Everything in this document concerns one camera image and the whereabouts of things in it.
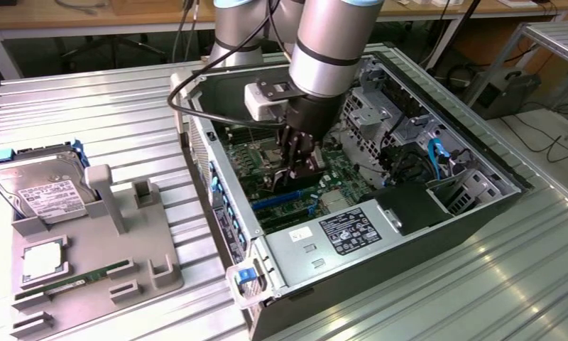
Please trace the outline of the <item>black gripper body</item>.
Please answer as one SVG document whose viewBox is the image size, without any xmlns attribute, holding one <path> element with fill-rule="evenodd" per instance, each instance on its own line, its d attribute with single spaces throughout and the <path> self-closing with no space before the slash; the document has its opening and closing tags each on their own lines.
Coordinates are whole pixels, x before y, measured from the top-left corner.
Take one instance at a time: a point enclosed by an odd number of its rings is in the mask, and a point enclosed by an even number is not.
<svg viewBox="0 0 568 341">
<path fill-rule="evenodd" d="M 316 97 L 309 94 L 288 100 L 285 108 L 285 137 L 309 136 L 313 141 L 322 140 L 334 120 L 340 116 L 345 95 Z"/>
</svg>

